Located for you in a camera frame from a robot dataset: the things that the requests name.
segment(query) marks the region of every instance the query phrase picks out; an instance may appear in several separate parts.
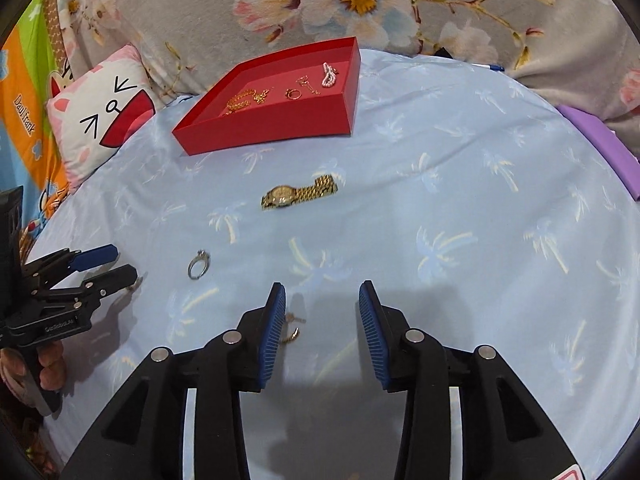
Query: pillow mouth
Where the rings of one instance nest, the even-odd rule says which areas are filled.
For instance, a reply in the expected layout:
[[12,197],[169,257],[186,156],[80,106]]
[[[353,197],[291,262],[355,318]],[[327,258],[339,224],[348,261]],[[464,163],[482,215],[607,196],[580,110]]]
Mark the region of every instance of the pillow mouth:
[[145,90],[138,92],[118,113],[105,132],[100,145],[117,149],[156,113],[154,102]]

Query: silver ring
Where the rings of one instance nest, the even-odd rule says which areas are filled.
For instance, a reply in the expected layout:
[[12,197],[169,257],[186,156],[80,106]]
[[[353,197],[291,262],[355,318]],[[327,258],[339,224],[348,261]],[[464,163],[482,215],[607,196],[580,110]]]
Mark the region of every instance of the silver ring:
[[[189,269],[187,270],[187,274],[192,280],[199,280],[202,276],[204,276],[205,272],[209,270],[210,261],[211,259],[209,253],[207,253],[207,251],[205,250],[199,250],[197,256],[193,260],[191,260]],[[202,272],[200,274],[194,276],[191,271],[193,270],[193,266],[198,262],[204,262],[204,269],[202,269]]]

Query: pen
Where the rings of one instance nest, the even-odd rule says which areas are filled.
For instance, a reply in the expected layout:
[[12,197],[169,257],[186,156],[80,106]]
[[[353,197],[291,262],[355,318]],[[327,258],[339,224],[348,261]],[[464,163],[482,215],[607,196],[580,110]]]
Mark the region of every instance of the pen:
[[482,68],[488,68],[489,70],[493,70],[494,72],[504,72],[504,67],[500,65],[482,65],[478,63],[472,63],[473,66],[481,66]]

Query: silver screw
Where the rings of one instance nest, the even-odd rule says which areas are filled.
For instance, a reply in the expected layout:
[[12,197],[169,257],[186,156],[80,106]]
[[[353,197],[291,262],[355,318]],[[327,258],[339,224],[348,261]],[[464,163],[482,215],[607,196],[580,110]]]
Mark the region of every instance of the silver screw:
[[222,341],[228,345],[235,345],[242,339],[242,334],[238,330],[229,330],[222,335]]
[[160,363],[169,357],[169,351],[161,346],[151,352],[151,360]]
[[493,359],[496,356],[495,348],[489,345],[483,345],[478,349],[478,353],[482,359]]
[[415,328],[407,330],[404,334],[404,337],[407,338],[407,341],[411,341],[412,343],[420,343],[424,341],[424,334],[420,330],[416,330]]

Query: hand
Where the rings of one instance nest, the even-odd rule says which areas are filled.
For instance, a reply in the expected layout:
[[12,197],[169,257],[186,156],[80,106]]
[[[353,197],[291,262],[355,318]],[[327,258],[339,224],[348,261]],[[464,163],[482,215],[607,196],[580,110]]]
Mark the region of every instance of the hand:
[[[38,360],[44,369],[40,372],[40,386],[44,390],[59,390],[66,381],[66,363],[62,357],[63,347],[60,341],[54,341],[38,348]],[[10,348],[0,351],[0,364],[18,383],[27,373],[21,355]]]

